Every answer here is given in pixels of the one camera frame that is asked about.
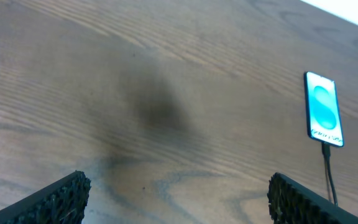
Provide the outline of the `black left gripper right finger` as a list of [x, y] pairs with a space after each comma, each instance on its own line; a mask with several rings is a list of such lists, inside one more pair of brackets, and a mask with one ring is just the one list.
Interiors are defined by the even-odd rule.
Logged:
[[269, 180], [267, 197], [274, 224], [358, 224], [357, 216], [278, 172]]

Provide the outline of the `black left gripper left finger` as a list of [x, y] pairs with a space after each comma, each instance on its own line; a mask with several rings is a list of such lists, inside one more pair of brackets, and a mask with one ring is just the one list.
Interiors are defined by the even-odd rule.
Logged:
[[91, 180], [75, 171], [0, 210], [0, 224], [81, 224]]

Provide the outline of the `blue Galaxy smartphone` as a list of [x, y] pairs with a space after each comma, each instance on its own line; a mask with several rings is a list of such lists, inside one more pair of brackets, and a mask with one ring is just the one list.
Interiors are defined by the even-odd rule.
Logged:
[[331, 146], [343, 147], [335, 81], [311, 71], [305, 72], [303, 77], [308, 136]]

